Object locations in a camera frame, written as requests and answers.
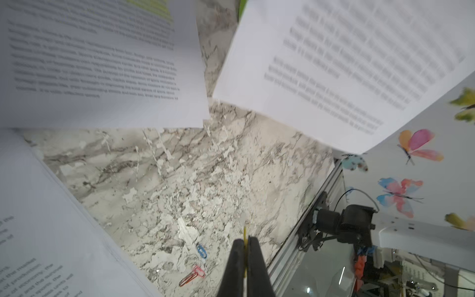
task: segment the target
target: blue butterfly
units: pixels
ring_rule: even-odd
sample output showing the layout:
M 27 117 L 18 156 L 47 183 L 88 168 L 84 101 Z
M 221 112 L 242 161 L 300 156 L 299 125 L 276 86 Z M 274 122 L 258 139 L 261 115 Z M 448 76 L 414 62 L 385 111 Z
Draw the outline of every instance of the blue butterfly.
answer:
M 344 169 L 353 171 L 358 168 L 363 172 L 368 171 L 368 165 L 366 164 L 366 161 L 363 159 L 363 157 L 354 154 L 344 154 L 343 156 L 346 156 L 346 158 L 342 160 Z

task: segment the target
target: blue paper clip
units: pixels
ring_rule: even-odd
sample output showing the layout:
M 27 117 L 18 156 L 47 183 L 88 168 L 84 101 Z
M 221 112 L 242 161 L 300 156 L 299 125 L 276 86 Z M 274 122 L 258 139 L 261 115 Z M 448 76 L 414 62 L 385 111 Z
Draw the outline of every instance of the blue paper clip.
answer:
M 196 245 L 196 249 L 198 250 L 199 255 L 203 258 L 206 259 L 208 257 L 208 254 L 206 253 L 204 247 L 202 247 L 200 244 Z

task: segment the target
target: pink butterfly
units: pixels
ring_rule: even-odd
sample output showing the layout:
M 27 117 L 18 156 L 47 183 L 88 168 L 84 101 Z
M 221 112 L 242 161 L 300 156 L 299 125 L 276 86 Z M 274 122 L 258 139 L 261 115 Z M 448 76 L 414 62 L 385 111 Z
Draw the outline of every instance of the pink butterfly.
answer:
M 433 161 L 442 161 L 444 156 L 434 150 L 417 150 L 421 146 L 425 145 L 434 138 L 434 133 L 430 132 L 427 129 L 422 129 L 414 133 L 409 130 L 402 131 L 399 135 L 398 147 L 400 147 L 407 155 L 408 161 L 406 164 L 411 161 L 412 165 L 412 156 L 422 157 Z
M 385 192 L 387 193 L 379 195 L 376 198 L 382 206 L 389 207 L 393 204 L 396 204 L 396 209 L 400 213 L 404 214 L 408 218 L 414 217 L 414 212 L 412 211 L 412 207 L 409 204 L 409 199 L 422 203 L 418 200 L 421 200 L 423 198 L 412 198 L 409 197 L 409 195 L 419 189 L 424 184 L 423 181 L 403 179 L 401 181 L 401 185 L 399 185 L 398 181 L 396 181 L 392 177 L 389 177 L 380 179 L 378 181 L 378 184 L 381 187 L 385 188 Z

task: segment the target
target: yellow butterfly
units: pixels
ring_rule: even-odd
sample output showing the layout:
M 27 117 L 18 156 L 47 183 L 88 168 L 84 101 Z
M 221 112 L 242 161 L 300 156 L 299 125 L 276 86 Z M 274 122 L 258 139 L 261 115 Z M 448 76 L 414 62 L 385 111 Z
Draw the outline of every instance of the yellow butterfly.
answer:
M 475 121 L 475 91 L 466 87 L 459 98 L 449 102 L 452 105 L 464 106 L 461 112 L 455 115 L 458 121 Z
M 475 217 L 470 217 L 467 220 L 463 220 L 456 213 L 449 213 L 446 214 L 445 221 L 457 229 L 475 231 Z

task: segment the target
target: butterfly decal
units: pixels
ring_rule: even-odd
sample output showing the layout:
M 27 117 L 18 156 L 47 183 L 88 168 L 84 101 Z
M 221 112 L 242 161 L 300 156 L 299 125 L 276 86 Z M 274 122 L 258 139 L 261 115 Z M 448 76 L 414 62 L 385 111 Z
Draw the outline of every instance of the butterfly decal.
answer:
M 455 115 L 457 121 L 475 122 L 475 91 L 464 88 L 460 96 L 449 102 L 452 105 L 463 106 L 463 110 Z
M 343 156 L 346 156 L 342 160 L 342 166 L 344 169 L 353 171 L 358 168 L 363 172 L 368 171 L 368 165 L 366 164 L 366 161 L 363 159 L 363 157 L 351 153 L 344 154 Z
M 414 161 L 412 160 L 413 156 L 438 162 L 442 161 L 444 156 L 437 151 L 418 150 L 418 148 L 431 141 L 434 136 L 434 133 L 430 132 L 428 129 L 416 131 L 414 134 L 412 134 L 412 132 L 409 130 L 402 131 L 399 135 L 398 147 L 400 147 L 408 157 L 406 164 L 411 161 L 412 165 L 415 165 Z
M 396 209 L 400 213 L 411 219 L 414 217 L 414 212 L 409 204 L 409 200 L 422 203 L 419 200 L 422 200 L 423 198 L 413 198 L 409 195 L 419 189 L 424 184 L 423 181 L 403 179 L 401 184 L 399 184 L 398 181 L 389 177 L 380 179 L 378 184 L 383 187 L 386 192 L 386 194 L 376 197 L 382 206 L 390 207 L 393 204 L 396 204 Z
M 445 221 L 457 229 L 475 231 L 475 217 L 473 216 L 469 217 L 467 220 L 463 220 L 456 213 L 449 213 L 446 214 Z

